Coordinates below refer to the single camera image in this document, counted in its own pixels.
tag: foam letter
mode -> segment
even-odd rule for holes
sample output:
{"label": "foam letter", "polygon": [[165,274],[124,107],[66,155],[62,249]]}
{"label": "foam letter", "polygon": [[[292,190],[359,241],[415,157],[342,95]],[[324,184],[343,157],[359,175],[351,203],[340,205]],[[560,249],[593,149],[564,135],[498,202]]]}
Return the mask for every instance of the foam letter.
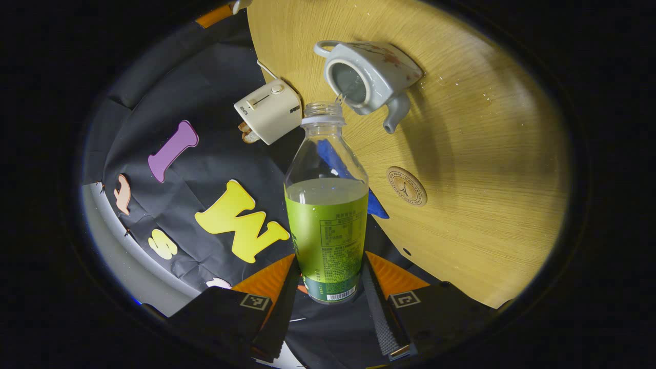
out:
{"label": "foam letter", "polygon": [[223,279],[217,277],[214,277],[214,279],[207,281],[205,284],[207,285],[207,287],[216,286],[216,287],[226,288],[227,290],[232,288],[230,283],[227,283]]}
{"label": "foam letter", "polygon": [[178,253],[178,246],[161,230],[153,229],[153,236],[148,238],[150,248],[162,258],[171,260]]}
{"label": "foam letter", "polygon": [[157,154],[148,156],[148,167],[159,183],[164,182],[164,172],[187,147],[198,144],[198,135],[188,121],[178,125],[178,131],[159,149]]}
{"label": "foam letter", "polygon": [[132,196],[132,191],[130,190],[130,185],[127,183],[127,179],[124,175],[119,174],[119,183],[121,184],[121,191],[114,189],[114,197],[116,197],[116,207],[119,208],[125,215],[130,215],[130,210],[127,208],[127,204],[130,203],[130,197]]}
{"label": "foam letter", "polygon": [[263,211],[238,217],[244,210],[252,210],[255,200],[234,179],[226,185],[226,191],[203,213],[196,213],[198,224],[212,234],[235,232],[232,253],[247,263],[255,262],[255,255],[278,240],[288,240],[289,233],[277,222],[269,222],[266,232],[257,236],[264,224]]}

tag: blue cloth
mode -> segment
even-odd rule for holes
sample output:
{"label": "blue cloth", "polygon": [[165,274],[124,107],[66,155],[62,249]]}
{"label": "blue cloth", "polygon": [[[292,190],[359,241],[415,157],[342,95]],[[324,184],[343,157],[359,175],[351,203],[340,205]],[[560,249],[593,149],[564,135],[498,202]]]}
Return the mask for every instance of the blue cloth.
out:
{"label": "blue cloth", "polygon": [[[320,140],[317,142],[317,152],[323,161],[328,164],[328,166],[334,168],[337,171],[337,175],[342,178],[353,178],[351,173],[348,172],[348,169],[344,165],[344,162],[339,158],[339,155],[335,152],[333,145],[328,142],[328,140]],[[373,194],[371,188],[369,189],[369,202],[367,205],[367,213],[371,215],[376,215],[381,219],[389,219],[390,216],[387,215],[385,209],[382,208],[380,201],[376,195]]]}

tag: round coaster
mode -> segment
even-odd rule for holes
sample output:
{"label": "round coaster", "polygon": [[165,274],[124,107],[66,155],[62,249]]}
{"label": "round coaster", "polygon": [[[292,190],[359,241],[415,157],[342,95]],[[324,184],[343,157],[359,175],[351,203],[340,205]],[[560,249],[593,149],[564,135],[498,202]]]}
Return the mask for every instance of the round coaster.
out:
{"label": "round coaster", "polygon": [[426,190],[421,182],[407,170],[401,167],[387,169],[387,180],[402,199],[414,206],[423,206],[428,200]]}

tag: plastic bottle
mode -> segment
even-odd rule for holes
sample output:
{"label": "plastic bottle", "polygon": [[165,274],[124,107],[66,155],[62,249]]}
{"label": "plastic bottle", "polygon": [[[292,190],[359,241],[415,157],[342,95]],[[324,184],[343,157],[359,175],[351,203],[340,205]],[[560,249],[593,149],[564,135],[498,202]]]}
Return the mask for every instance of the plastic bottle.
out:
{"label": "plastic bottle", "polygon": [[314,102],[305,114],[305,139],[285,176],[289,226],[308,295],[342,303],[358,285],[369,178],[342,137],[342,107]]}

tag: round wooden tabletop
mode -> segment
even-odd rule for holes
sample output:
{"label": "round wooden tabletop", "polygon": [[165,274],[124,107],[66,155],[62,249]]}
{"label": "round wooden tabletop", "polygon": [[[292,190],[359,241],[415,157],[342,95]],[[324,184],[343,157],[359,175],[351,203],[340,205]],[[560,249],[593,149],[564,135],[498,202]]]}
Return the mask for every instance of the round wooden tabletop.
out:
{"label": "round wooden tabletop", "polygon": [[[266,0],[247,11],[259,60],[304,103],[335,98],[317,41],[391,43],[425,71],[392,135],[387,108],[344,108],[344,136],[390,216],[375,219],[402,255],[470,297],[491,307],[516,297],[554,246],[570,188],[563,119],[537,80],[492,39],[420,1]],[[397,194],[391,167],[420,182],[423,206]]]}

